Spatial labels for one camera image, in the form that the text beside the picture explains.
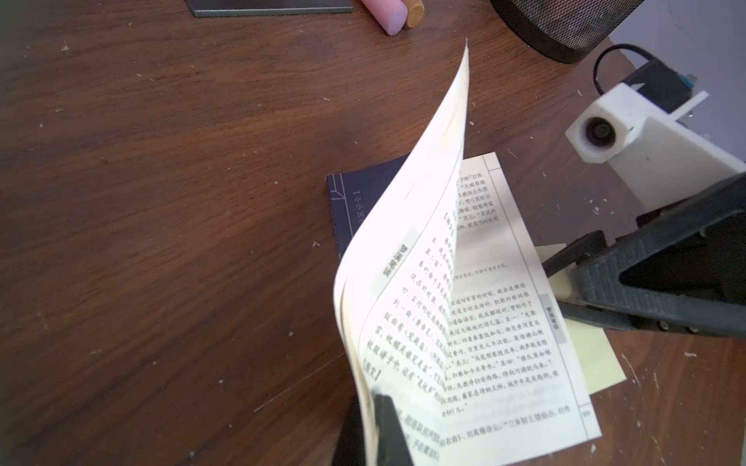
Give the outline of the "yellow sticky note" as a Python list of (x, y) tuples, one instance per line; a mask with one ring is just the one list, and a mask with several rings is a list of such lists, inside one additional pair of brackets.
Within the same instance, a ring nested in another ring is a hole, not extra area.
[[(560, 252), (565, 246), (566, 244), (538, 246), (536, 252), (543, 262)], [(577, 300), (569, 277), (571, 268), (563, 269), (563, 271), (549, 278), (558, 302), (566, 301), (576, 304)], [(565, 318), (565, 323), (575, 347), (589, 394), (611, 388), (611, 386), (627, 380), (603, 329), (590, 324), (575, 322), (575, 320), (569, 318)]]

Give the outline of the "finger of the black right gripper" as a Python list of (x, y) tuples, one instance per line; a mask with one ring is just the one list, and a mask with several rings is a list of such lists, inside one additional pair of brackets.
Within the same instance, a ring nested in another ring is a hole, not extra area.
[(603, 231), (588, 233), (544, 260), (542, 262), (544, 272), (548, 278), (551, 278), (572, 264), (580, 264), (594, 258), (607, 247)]
[(569, 277), (565, 318), (601, 328), (745, 336), (745, 177), (637, 218), (635, 232)]

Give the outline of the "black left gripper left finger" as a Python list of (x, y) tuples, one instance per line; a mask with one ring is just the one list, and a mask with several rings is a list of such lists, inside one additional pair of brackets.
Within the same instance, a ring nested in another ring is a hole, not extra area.
[(365, 466), (363, 418), (359, 398), (351, 400), (345, 421), (340, 430), (332, 466)]

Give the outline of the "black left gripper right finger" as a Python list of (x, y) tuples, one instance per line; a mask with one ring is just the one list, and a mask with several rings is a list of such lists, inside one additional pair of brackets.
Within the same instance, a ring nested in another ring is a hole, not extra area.
[(413, 466), (394, 400), (388, 395), (377, 394), (374, 408), (378, 433), (376, 465)]

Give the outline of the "dark blue book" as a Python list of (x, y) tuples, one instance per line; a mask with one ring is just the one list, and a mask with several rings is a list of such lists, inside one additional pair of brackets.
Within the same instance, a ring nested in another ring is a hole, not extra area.
[(333, 288), (376, 465), (374, 397), (414, 465), (507, 465), (600, 437), (565, 319), (494, 153), (466, 157), (469, 62)]

